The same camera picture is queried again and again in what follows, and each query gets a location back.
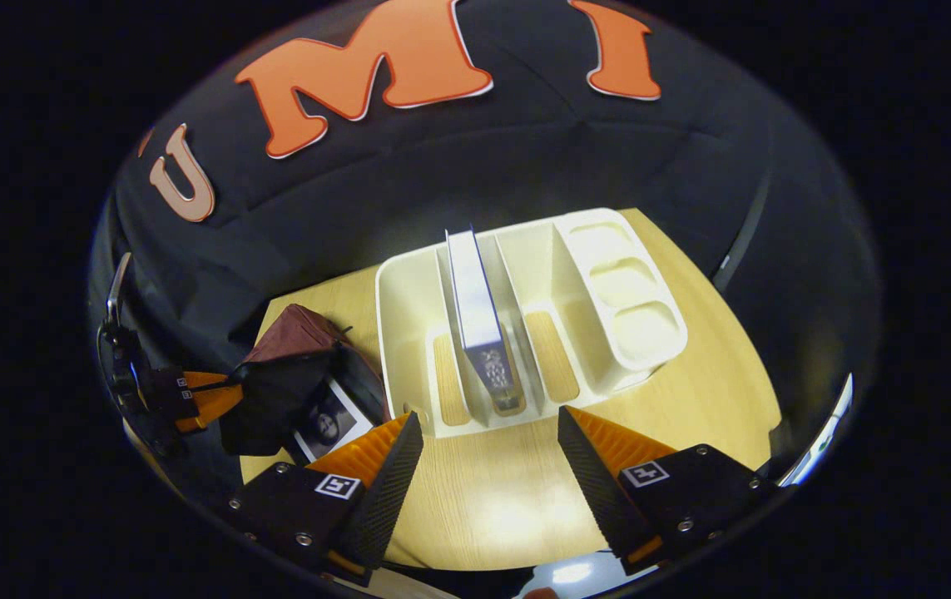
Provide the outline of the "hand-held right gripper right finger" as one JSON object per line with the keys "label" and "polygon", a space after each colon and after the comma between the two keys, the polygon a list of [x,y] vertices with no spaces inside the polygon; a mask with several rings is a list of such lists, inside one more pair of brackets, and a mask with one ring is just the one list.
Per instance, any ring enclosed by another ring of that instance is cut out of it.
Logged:
{"label": "hand-held right gripper right finger", "polygon": [[672,448],[570,405],[559,409],[557,441],[627,575],[710,546],[780,492],[710,444]]}

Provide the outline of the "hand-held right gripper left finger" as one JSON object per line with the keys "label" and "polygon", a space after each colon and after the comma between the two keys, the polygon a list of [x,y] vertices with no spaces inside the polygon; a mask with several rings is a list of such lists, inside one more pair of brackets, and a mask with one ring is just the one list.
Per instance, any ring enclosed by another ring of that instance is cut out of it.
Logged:
{"label": "hand-held right gripper left finger", "polygon": [[383,565],[424,448],[415,412],[315,462],[277,462],[225,500],[225,523],[315,575],[358,585]]}

